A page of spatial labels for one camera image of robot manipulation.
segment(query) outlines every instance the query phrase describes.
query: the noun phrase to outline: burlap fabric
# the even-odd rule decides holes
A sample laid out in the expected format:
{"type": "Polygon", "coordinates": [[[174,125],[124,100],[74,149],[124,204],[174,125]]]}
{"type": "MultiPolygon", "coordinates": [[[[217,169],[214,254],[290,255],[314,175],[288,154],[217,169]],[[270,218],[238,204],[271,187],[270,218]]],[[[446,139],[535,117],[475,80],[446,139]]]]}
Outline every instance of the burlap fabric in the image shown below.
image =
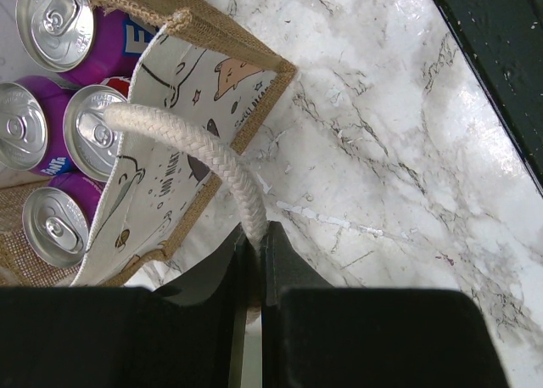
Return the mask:
{"type": "Polygon", "coordinates": [[[73,278],[78,267],[61,269],[42,261],[25,238],[23,205],[39,182],[0,189],[0,286],[54,286],[73,278]]]}
{"type": "MultiPolygon", "coordinates": [[[[161,27],[167,24],[169,34],[174,37],[277,73],[277,77],[232,143],[232,148],[238,153],[245,150],[296,72],[295,67],[286,59],[273,53],[264,43],[205,0],[91,0],[91,2],[105,8],[123,10],[150,25],[161,27]]],[[[106,284],[122,285],[145,262],[170,259],[220,186],[220,179],[213,176],[189,207],[165,248],[149,252],[136,265],[110,279],[106,284]]],[[[43,272],[38,273],[38,278],[40,274],[45,277],[53,276],[51,273],[43,272]]]]}

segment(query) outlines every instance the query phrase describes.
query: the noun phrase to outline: white rope handle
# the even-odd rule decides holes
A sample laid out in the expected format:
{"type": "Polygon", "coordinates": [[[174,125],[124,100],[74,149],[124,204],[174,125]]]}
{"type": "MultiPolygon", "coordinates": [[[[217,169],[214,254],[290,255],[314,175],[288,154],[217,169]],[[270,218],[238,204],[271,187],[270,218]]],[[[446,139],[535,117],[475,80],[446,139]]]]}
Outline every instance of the white rope handle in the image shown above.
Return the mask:
{"type": "Polygon", "coordinates": [[[136,104],[111,104],[104,119],[115,131],[135,132],[173,146],[205,163],[230,187],[247,239],[258,252],[267,231],[266,208],[255,179],[229,146],[180,116],[136,104]]]}

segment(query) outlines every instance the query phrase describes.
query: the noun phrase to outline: purple can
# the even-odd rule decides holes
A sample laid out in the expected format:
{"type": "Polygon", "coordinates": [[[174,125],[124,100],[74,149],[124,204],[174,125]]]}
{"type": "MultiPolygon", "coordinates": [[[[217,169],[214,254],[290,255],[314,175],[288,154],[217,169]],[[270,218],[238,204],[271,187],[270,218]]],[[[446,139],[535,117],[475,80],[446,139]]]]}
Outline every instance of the purple can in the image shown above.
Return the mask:
{"type": "Polygon", "coordinates": [[[0,161],[42,176],[73,170],[63,121],[75,92],[45,76],[0,83],[0,161]]]}
{"type": "Polygon", "coordinates": [[[40,258],[55,267],[73,267],[82,261],[103,191],[103,184],[77,172],[57,176],[29,196],[23,229],[40,258]]]}
{"type": "Polygon", "coordinates": [[[88,0],[17,0],[16,14],[29,55],[82,86],[132,76],[156,34],[156,28],[120,10],[92,9],[88,0]]]}

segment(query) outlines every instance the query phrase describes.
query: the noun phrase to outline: marble floor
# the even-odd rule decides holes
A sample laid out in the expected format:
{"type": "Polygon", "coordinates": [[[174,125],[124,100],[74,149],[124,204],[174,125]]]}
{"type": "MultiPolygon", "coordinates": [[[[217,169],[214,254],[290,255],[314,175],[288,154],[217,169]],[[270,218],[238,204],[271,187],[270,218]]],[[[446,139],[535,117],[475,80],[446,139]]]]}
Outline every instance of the marble floor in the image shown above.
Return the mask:
{"type": "MultiPolygon", "coordinates": [[[[296,250],[337,285],[462,290],[511,386],[543,386],[543,200],[432,0],[208,1],[299,66],[244,155],[296,250]]],[[[0,78],[33,71],[7,44],[0,78]]],[[[130,284],[173,279],[237,223],[222,188],[130,284]]]]}

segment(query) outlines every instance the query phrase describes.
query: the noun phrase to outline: soda can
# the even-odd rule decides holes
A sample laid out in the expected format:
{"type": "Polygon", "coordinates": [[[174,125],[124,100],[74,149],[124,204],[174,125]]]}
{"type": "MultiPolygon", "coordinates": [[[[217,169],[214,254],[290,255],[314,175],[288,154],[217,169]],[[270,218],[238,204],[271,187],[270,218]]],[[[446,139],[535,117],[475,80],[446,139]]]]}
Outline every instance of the soda can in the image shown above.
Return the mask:
{"type": "Polygon", "coordinates": [[[126,102],[129,85],[127,79],[109,78],[79,90],[66,107],[66,148],[79,170],[99,182],[109,179],[120,138],[119,132],[106,126],[104,111],[109,104],[126,102]]]}
{"type": "Polygon", "coordinates": [[[42,176],[71,171],[63,119],[74,92],[45,76],[0,83],[0,162],[42,176]]]}
{"type": "Polygon", "coordinates": [[[36,254],[54,267],[79,264],[103,191],[101,183],[79,172],[35,190],[23,207],[23,229],[36,254]]]}
{"type": "Polygon", "coordinates": [[[156,29],[128,14],[92,9],[89,0],[17,0],[17,27],[28,54],[75,84],[131,76],[156,29]]]}

